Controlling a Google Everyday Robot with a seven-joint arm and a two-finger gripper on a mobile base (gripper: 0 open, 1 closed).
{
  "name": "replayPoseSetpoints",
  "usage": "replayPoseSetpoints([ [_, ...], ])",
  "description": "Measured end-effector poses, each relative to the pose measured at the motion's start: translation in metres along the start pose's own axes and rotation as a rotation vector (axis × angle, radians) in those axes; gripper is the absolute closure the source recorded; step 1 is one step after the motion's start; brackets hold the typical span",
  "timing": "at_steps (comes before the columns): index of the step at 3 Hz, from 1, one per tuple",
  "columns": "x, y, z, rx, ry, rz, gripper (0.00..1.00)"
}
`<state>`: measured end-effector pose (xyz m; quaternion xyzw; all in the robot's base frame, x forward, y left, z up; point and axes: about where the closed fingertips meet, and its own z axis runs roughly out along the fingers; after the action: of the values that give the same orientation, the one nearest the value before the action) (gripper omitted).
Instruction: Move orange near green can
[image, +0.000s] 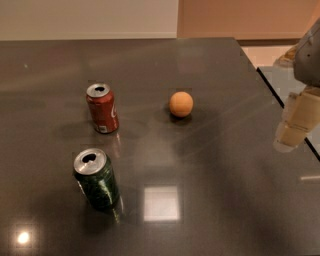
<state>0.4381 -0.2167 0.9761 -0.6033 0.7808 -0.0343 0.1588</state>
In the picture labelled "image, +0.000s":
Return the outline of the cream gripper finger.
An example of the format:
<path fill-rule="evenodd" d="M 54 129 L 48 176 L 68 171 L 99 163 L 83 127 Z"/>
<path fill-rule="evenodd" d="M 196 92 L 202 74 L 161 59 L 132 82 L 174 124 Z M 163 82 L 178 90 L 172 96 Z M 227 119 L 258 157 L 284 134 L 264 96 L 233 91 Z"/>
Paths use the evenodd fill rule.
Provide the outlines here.
<path fill-rule="evenodd" d="M 282 112 L 274 139 L 274 148 L 289 153 L 299 146 L 320 123 L 320 88 L 305 87 Z"/>

